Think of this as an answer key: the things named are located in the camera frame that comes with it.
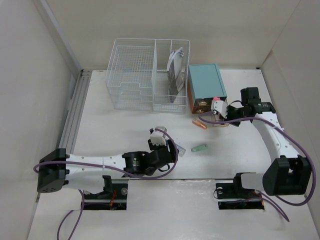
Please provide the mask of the blue cap spray bottle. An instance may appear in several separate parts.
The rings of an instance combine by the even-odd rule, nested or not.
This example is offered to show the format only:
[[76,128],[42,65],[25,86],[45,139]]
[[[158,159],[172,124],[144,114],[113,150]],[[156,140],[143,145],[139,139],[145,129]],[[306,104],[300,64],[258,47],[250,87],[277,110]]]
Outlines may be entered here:
[[183,147],[181,147],[180,145],[178,145],[178,144],[176,144],[176,148],[178,150],[178,155],[180,157],[183,157],[185,155],[185,153],[186,153],[186,150]]

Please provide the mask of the pink cap clear tube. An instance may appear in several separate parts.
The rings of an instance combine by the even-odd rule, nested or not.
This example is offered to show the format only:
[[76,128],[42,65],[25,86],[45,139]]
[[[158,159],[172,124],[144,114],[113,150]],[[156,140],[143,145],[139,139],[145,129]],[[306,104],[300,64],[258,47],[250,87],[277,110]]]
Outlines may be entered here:
[[212,99],[212,102],[216,102],[216,101],[220,101],[220,100],[221,100],[220,97],[215,96],[215,97]]

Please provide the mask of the orange translucent capsule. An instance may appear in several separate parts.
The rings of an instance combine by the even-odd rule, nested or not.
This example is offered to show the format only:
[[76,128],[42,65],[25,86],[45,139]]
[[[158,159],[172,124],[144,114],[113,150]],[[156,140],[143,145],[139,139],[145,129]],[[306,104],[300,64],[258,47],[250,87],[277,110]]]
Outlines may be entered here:
[[204,124],[202,121],[200,121],[200,120],[197,119],[197,118],[194,118],[194,119],[192,120],[192,123],[193,123],[194,125],[196,125],[197,127],[200,127],[200,128],[202,128],[202,129],[204,129],[204,130],[206,130],[206,129],[208,128],[206,124]]

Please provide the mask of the teal orange drawer box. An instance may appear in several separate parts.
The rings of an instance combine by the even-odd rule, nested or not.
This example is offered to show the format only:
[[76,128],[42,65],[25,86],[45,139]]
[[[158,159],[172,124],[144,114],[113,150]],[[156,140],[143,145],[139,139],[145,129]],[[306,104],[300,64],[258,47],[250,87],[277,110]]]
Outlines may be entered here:
[[213,120],[211,104],[214,97],[219,97],[227,104],[227,92],[216,63],[191,64],[188,66],[187,93],[190,111],[194,115],[211,112],[209,121]]

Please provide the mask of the grey setup guide booklet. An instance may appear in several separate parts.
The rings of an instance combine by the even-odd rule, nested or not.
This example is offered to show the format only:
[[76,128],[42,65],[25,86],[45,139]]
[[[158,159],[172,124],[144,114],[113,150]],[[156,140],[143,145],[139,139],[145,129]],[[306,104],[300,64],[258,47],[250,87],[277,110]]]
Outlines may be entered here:
[[168,98],[173,103],[184,86],[182,76],[182,61],[184,57],[176,56],[171,62],[169,69],[166,69],[168,78]]

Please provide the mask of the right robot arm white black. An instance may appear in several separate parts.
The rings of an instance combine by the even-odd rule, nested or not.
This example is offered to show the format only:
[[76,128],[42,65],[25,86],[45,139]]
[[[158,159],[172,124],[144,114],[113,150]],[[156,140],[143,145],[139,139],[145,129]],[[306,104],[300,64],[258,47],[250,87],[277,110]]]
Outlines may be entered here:
[[232,183],[232,193],[243,197],[250,189],[260,190],[269,196],[303,195],[307,190],[312,167],[305,156],[289,143],[278,121],[276,109],[263,102],[257,87],[243,88],[241,107],[227,107],[227,119],[239,126],[246,118],[259,132],[270,156],[271,164],[265,173],[242,173]]

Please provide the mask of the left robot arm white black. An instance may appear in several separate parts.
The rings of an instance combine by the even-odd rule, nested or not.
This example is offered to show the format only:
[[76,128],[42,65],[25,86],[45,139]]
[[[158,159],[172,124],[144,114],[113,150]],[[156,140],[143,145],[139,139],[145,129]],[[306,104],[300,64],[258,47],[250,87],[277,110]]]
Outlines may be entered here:
[[154,173],[163,176],[173,170],[179,150],[168,139],[164,145],[148,141],[150,152],[132,151],[114,156],[78,156],[57,148],[34,167],[37,192],[54,193],[63,188],[87,191],[100,198],[111,195],[111,180],[121,178],[155,179]]

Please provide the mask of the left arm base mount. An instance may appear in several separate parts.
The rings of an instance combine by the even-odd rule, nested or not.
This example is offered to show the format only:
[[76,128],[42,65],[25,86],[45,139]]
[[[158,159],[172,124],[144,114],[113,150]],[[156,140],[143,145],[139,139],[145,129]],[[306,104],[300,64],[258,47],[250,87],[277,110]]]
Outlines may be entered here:
[[98,193],[83,191],[83,209],[90,211],[124,211],[127,209],[128,180],[101,176],[102,186]]

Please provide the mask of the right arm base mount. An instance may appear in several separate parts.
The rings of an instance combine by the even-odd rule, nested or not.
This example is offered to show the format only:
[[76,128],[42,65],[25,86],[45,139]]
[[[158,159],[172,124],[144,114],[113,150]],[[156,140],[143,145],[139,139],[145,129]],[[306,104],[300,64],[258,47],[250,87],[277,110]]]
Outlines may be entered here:
[[215,182],[214,196],[218,200],[219,210],[264,210],[262,196],[254,189],[242,187],[242,173],[233,179],[222,179]]

